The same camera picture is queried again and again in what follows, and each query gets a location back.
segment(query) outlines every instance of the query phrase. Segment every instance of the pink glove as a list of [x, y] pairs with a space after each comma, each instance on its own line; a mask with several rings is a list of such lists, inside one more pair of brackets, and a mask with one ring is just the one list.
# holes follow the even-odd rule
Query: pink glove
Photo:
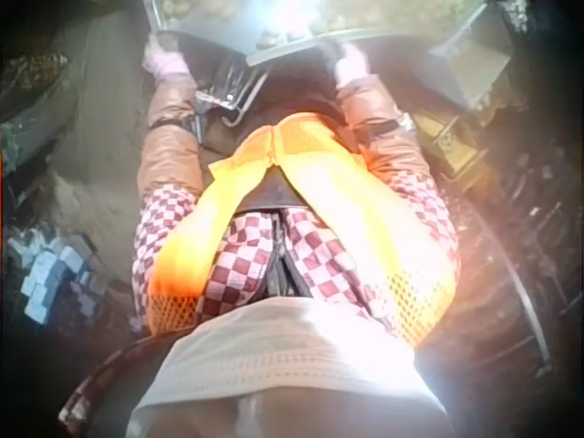
[[357, 46], [343, 44], [345, 56], [337, 62], [335, 66], [335, 77], [337, 78], [337, 89], [342, 89], [351, 81], [359, 78], [366, 78], [370, 72], [369, 61]]
[[157, 81], [172, 75], [191, 74], [184, 62], [183, 54], [164, 50], [154, 34], [150, 34], [148, 44], [144, 49], [142, 66], [146, 71], [152, 73]]

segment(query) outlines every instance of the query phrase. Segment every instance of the dirt ground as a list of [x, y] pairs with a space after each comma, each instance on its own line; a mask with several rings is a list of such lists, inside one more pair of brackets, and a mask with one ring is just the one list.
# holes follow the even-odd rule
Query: dirt ground
[[[52, 161], [56, 222], [86, 232], [111, 273], [126, 282], [141, 207], [136, 173], [151, 95], [141, 68], [145, 38], [132, 14], [121, 9], [93, 16], [61, 32], [59, 44], [71, 57], [79, 102], [75, 124]], [[203, 151], [202, 165], [220, 158]]]

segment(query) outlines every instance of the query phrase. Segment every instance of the checkered pants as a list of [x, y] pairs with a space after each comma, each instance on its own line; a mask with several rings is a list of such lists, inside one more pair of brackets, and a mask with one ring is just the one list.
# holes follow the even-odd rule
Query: checkered pants
[[[457, 238], [448, 211], [431, 178], [396, 172], [387, 185], [405, 199], [430, 235], [440, 244], [458, 274]], [[167, 184], [145, 200], [134, 240], [132, 285], [136, 311], [144, 321], [147, 286], [156, 255], [168, 233], [196, 208], [194, 195]], [[298, 273], [314, 299], [343, 306], [376, 320], [388, 329], [395, 318], [387, 296], [377, 297], [357, 275], [356, 265], [334, 233], [308, 209], [283, 210], [284, 241]], [[270, 214], [234, 217], [215, 255], [205, 293], [197, 303], [193, 324], [205, 322], [249, 303], [266, 275], [274, 247]]]

